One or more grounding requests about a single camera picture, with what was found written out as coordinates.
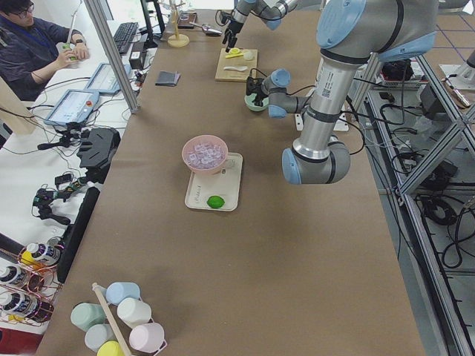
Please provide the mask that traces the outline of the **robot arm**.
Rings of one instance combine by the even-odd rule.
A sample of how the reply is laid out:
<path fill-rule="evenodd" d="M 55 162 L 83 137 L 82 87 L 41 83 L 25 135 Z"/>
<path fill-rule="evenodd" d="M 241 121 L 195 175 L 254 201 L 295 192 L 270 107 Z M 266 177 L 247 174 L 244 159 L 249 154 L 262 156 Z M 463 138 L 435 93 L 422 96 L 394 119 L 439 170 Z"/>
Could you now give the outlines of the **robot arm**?
<path fill-rule="evenodd" d="M 284 118 L 299 113 L 300 136 L 282 153 L 285 180 L 293 185 L 331 184 L 350 169 L 350 152 L 333 133 L 357 71 L 370 56 L 381 62 L 411 59 L 428 52 L 436 38 L 437 1 L 331 1 L 318 21 L 316 41 L 321 64 L 311 96 L 292 96 L 290 73 L 283 68 L 250 85 L 254 102 L 268 100 L 268 114 Z"/>
<path fill-rule="evenodd" d="M 230 13 L 220 17 L 221 24 L 227 25 L 222 41 L 226 52 L 235 47 L 237 35 L 250 14 L 257 16 L 269 29 L 275 30 L 281 24 L 281 19 L 292 12 L 297 4 L 298 1 L 277 1 L 270 7 L 265 1 L 238 1 Z"/>

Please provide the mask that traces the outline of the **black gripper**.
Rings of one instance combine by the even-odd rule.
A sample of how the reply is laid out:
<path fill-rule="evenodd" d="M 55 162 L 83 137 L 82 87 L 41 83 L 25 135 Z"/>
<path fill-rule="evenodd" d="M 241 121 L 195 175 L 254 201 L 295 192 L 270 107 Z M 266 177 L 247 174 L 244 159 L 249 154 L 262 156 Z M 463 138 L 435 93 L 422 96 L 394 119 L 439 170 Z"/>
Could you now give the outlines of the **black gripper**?
<path fill-rule="evenodd" d="M 227 28 L 223 35 L 223 44 L 225 46 L 235 47 L 237 42 L 237 35 L 243 28 L 243 23 L 236 19 L 229 19 L 227 21 Z"/>
<path fill-rule="evenodd" d="M 255 87 L 252 91 L 253 91 L 253 94 L 255 95 L 254 99 L 252 100 L 252 104 L 256 108 L 267 108 L 268 107 L 268 90 L 263 89 L 262 87 Z"/>

